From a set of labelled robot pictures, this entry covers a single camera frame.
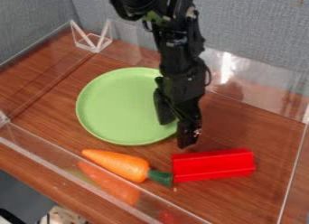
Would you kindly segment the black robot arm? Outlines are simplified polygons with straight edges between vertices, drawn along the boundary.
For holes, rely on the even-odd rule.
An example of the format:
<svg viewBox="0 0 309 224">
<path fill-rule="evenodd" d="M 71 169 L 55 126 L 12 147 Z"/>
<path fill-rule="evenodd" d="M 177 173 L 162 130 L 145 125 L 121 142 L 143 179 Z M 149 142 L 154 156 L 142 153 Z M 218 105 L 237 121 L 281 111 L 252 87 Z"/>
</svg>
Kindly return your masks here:
<svg viewBox="0 0 309 224">
<path fill-rule="evenodd" d="M 201 54 L 205 38 L 193 0 L 108 0 L 119 17 L 142 21 L 161 54 L 154 106 L 158 122 L 178 123 L 178 147 L 194 145 L 202 133 L 199 100 L 211 83 Z"/>
</svg>

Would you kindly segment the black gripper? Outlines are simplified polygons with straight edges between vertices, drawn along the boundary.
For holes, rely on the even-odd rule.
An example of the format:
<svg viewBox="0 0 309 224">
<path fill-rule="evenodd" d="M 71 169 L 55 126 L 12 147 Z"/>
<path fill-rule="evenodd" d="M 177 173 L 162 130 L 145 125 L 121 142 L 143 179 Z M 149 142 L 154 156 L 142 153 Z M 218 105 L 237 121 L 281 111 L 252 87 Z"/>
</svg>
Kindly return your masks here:
<svg viewBox="0 0 309 224">
<path fill-rule="evenodd" d="M 211 82 L 210 69 L 201 58 L 203 43 L 186 39 L 157 41 L 161 54 L 159 72 L 155 78 L 154 107 L 161 125 L 178 122 L 178 147 L 197 143 L 202 132 L 199 99 L 205 86 Z"/>
</svg>

